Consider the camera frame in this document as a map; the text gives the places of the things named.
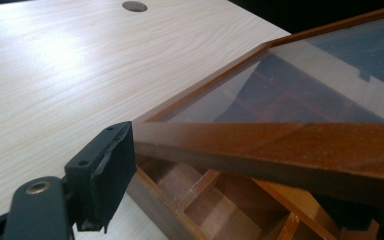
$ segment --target glass panel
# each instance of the glass panel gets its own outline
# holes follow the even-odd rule
[[[170,122],[384,122],[384,19],[271,48]]]

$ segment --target dark floor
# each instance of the dark floor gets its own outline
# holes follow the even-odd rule
[[[285,29],[290,33],[304,31],[384,8],[384,0],[230,1]]]

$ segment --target light wood desk surface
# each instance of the light wood desk surface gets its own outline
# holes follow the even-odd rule
[[[18,186],[64,175],[108,125],[134,120],[288,33],[224,0],[42,0],[0,5],[0,215]],[[164,235],[126,195],[109,234]]]

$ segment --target metal screw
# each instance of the metal screw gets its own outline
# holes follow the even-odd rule
[[[38,193],[46,191],[50,187],[51,187],[50,181],[39,181],[39,182],[32,183],[26,189],[26,193],[27,194],[38,194]]]

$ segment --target wooden frame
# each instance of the wooden frame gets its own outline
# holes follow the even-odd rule
[[[249,66],[256,56],[270,47],[380,18],[384,18],[384,9],[263,44],[259,49],[246,54],[244,59],[234,63],[235,66],[224,69],[223,74],[200,82],[137,119],[134,133],[135,148],[139,154],[139,173],[128,190],[129,194],[170,238],[202,239],[228,236],[244,238],[246,236],[261,239],[293,239],[297,236],[317,236],[338,239],[341,236],[355,237],[356,235],[352,233],[341,232],[327,213],[305,191],[224,174],[218,170],[384,208],[384,124],[152,122],[207,91],[211,86],[219,84],[220,81],[227,79],[245,66]],[[321,144],[320,139],[329,140],[328,152],[325,151],[326,142]],[[167,176],[171,180],[164,182]],[[184,183],[173,185],[170,181]],[[224,183],[233,184],[236,190],[232,191],[236,194],[240,193],[238,188],[258,193],[255,194],[256,196],[247,196],[245,191],[240,193],[245,196],[231,195],[224,190],[222,186]],[[291,197],[292,193],[295,193],[294,197],[304,198],[305,201],[296,203]],[[229,230],[223,233],[223,231],[212,232],[211,229],[206,229],[199,223],[211,221],[211,216],[203,220],[200,214],[203,214],[202,208],[208,210],[209,206],[205,207],[205,202],[208,205],[210,201],[208,199],[211,198],[227,198],[227,201],[236,204],[237,209],[240,210],[238,219],[243,221],[251,219],[251,222],[257,222],[258,226],[247,229],[245,224],[243,229],[238,230],[239,234],[245,235],[231,235],[233,233]],[[276,209],[274,210],[276,214],[269,214],[270,216],[264,219],[247,212],[241,206],[241,202],[251,201],[250,204],[254,206],[256,200],[253,198],[275,205],[273,209]],[[199,207],[198,203],[202,201],[204,207]],[[322,217],[315,217],[312,211],[316,211]],[[222,219],[227,222],[232,220],[229,217],[222,217]],[[267,230],[264,228],[267,221],[276,224]],[[255,229],[260,229],[260,233],[257,234]],[[372,234],[373,237],[376,232],[377,227],[373,225],[367,232],[359,234],[366,234],[364,239],[367,234]]]

